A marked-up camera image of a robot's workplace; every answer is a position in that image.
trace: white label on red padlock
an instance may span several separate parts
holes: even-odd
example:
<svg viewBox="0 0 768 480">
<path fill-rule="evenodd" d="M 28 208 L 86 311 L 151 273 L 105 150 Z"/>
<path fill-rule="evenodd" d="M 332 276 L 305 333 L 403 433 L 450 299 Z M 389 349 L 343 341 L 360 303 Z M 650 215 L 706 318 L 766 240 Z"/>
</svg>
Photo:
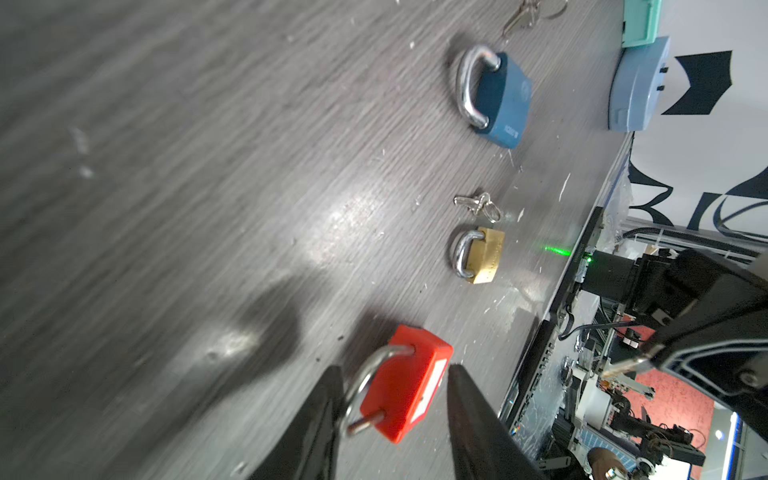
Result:
<svg viewBox="0 0 768 480">
<path fill-rule="evenodd" d="M 415 422 L 418 417 L 424 415 L 424 412 L 427 411 L 429 402 L 435 395 L 437 385 L 440 383 L 440 379 L 442 378 L 446 363 L 448 363 L 448 359 L 442 359 L 435 362 L 435 368 L 432 369 L 432 374 L 429 376 L 429 381 L 427 382 L 427 388 L 424 390 L 424 395 L 422 396 L 421 400 L 419 400 L 419 404 L 416 406 L 416 411 L 411 417 L 411 423 Z"/>
</svg>

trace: green light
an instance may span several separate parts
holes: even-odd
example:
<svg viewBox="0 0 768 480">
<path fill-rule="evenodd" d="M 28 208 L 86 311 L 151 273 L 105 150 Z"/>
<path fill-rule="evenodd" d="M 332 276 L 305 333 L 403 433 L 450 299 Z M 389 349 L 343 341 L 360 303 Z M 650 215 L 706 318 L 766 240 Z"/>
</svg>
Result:
<svg viewBox="0 0 768 480">
<path fill-rule="evenodd" d="M 568 250 L 563 250 L 561 248 L 544 247 L 544 250 L 550 251 L 552 253 L 556 253 L 557 255 L 562 255 L 563 257 L 570 257 L 571 256 L 571 252 L 569 252 Z"/>
</svg>

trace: gold padlock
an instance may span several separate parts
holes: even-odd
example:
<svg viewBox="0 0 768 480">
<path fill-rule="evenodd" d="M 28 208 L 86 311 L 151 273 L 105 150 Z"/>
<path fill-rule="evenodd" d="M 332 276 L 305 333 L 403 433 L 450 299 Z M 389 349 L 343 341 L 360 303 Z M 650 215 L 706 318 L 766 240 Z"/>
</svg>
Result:
<svg viewBox="0 0 768 480">
<path fill-rule="evenodd" d="M 502 258 L 504 237 L 504 232 L 486 227 L 464 233 L 453 253 L 456 274 L 470 283 L 492 281 Z"/>
</svg>

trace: bolt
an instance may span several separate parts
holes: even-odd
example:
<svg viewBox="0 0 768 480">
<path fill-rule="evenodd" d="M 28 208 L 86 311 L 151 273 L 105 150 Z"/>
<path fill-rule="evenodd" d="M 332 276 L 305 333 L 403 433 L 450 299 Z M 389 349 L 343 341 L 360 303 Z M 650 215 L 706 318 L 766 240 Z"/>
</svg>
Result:
<svg viewBox="0 0 768 480">
<path fill-rule="evenodd" d="M 757 374 L 752 370 L 744 370 L 739 374 L 739 379 L 746 386 L 751 386 L 756 389 L 760 384 L 757 378 Z"/>
</svg>

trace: padlock shackle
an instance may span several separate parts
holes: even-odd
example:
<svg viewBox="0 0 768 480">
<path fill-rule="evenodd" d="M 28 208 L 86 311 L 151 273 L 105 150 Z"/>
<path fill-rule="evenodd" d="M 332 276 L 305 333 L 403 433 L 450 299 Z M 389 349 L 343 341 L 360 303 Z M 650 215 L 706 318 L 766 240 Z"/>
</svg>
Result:
<svg viewBox="0 0 768 480">
<path fill-rule="evenodd" d="M 464 53 L 456 74 L 456 103 L 458 111 L 477 128 L 488 126 L 488 117 L 475 108 L 472 103 L 472 69 L 475 63 L 483 60 L 491 71 L 497 71 L 502 66 L 502 60 L 487 45 L 475 45 Z"/>
<path fill-rule="evenodd" d="M 473 240 L 485 240 L 485 234 L 478 230 L 464 232 L 456 242 L 456 248 L 453 250 L 453 270 L 461 278 L 472 278 L 475 272 L 467 270 L 464 265 L 467 264 L 469 247 Z"/>
<path fill-rule="evenodd" d="M 339 434 L 343 438 L 356 435 L 362 430 L 383 420 L 382 415 L 374 415 L 375 418 L 363 419 L 364 422 L 358 421 L 354 422 L 352 425 L 349 424 L 349 419 L 352 416 L 352 409 L 356 403 L 355 400 L 366 388 L 368 388 L 376 371 L 392 357 L 413 355 L 415 351 L 413 345 L 384 345 L 368 357 L 360 366 L 352 382 L 349 384 L 349 388 L 344 394 L 344 405 L 338 424 Z"/>
</svg>

